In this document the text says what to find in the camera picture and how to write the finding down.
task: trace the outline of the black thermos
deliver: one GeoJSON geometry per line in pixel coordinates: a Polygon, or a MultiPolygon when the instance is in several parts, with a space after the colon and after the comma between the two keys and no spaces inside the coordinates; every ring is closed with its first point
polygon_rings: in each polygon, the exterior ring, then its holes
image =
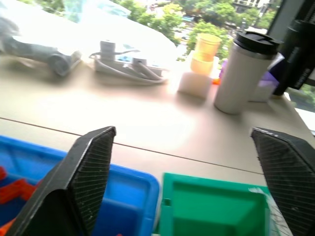
{"type": "Polygon", "coordinates": [[[282,95],[288,87],[300,89],[315,68],[315,24],[295,20],[279,53],[279,62],[269,69],[279,81],[274,95],[282,95]]]}

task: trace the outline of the desk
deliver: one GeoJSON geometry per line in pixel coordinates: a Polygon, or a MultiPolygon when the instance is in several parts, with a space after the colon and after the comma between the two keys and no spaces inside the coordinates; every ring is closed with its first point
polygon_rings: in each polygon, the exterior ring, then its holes
{"type": "MultiPolygon", "coordinates": [[[[67,135],[61,132],[82,135],[108,125],[116,126],[114,153],[139,155],[139,166],[135,169],[146,172],[154,172],[154,165],[156,168],[160,165],[162,172],[173,168],[181,172],[180,165],[185,162],[191,166],[194,163],[194,171],[190,172],[188,166],[183,174],[203,175],[198,173],[202,172],[199,168],[208,172],[210,166],[221,166],[236,175],[239,170],[257,173],[263,182],[249,137],[252,126],[286,132],[315,147],[315,139],[285,97],[269,104],[249,103],[241,115],[231,116],[213,107],[215,86],[209,99],[203,102],[176,93],[173,85],[180,75],[174,73],[173,78],[169,85],[133,86],[132,82],[121,83],[120,79],[97,75],[81,65],[63,83],[56,83],[45,71],[0,58],[0,118],[1,122],[8,122],[3,120],[6,119],[55,129],[65,139],[67,135]]],[[[21,129],[30,127],[24,124],[21,129]]],[[[69,149],[76,137],[72,135],[62,144],[53,144],[43,140],[46,137],[34,137],[39,135],[37,132],[18,134],[5,126],[1,131],[7,136],[63,150],[69,149]]],[[[131,168],[135,167],[126,157],[113,160],[123,166],[128,161],[131,168]]],[[[234,174],[231,176],[230,180],[238,181],[234,174]]]]}

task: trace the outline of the stacked cups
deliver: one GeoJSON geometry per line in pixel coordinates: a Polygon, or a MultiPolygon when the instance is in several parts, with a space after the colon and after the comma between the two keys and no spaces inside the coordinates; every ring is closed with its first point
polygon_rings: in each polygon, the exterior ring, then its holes
{"type": "Polygon", "coordinates": [[[221,39],[219,37],[208,33],[200,33],[192,55],[191,70],[198,74],[209,75],[220,43],[221,39]]]}

